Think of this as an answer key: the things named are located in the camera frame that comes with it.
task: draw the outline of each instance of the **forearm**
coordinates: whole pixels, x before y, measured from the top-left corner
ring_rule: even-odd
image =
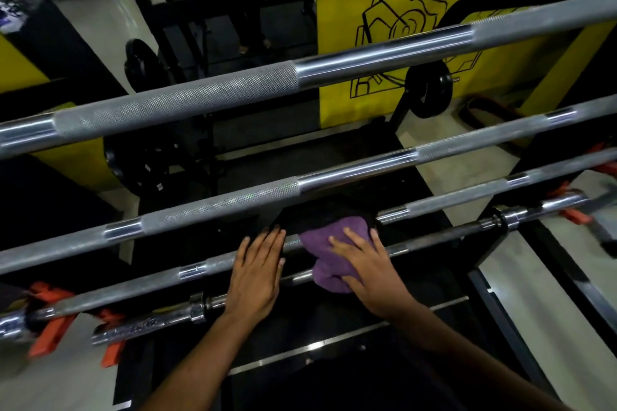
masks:
[[[502,408],[569,410],[451,329],[428,307],[415,302],[391,322],[414,345],[430,353],[451,378],[475,396],[495,400]]]
[[[142,411],[204,411],[212,407],[223,379],[252,325],[223,314],[180,365],[156,389]]]

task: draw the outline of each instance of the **gym floor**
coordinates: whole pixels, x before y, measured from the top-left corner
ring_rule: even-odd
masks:
[[[107,68],[132,92],[123,71],[126,41],[139,38],[156,50],[156,42],[135,1],[56,2]],[[466,132],[454,120],[454,108],[455,104],[432,119],[418,119],[408,114],[398,133],[401,143],[409,147]],[[507,175],[517,160],[501,148],[490,147],[423,164],[419,169],[433,193],[438,195]],[[587,171],[575,181],[574,187],[587,191],[590,197],[597,197],[611,185],[614,186],[614,181],[610,178]],[[128,192],[114,191],[104,197],[124,210],[127,217],[135,214],[137,200]],[[487,202],[488,199],[475,201],[445,212],[452,224],[459,225],[477,219]],[[606,211],[617,217],[615,208]],[[546,218],[543,223],[617,307],[617,284],[614,282],[617,259],[604,252],[586,227],[559,217]],[[130,259],[130,245],[123,248],[121,257]],[[617,387],[614,386],[617,358],[522,236],[516,232],[508,236],[481,269],[559,397],[576,410],[613,410],[617,403]],[[13,347],[0,351],[3,356],[0,365],[3,409],[123,408],[122,405],[112,406],[115,368],[100,369],[103,350],[89,345],[89,336],[96,324],[92,317],[79,315],[58,350],[36,361],[23,359],[25,349]]]

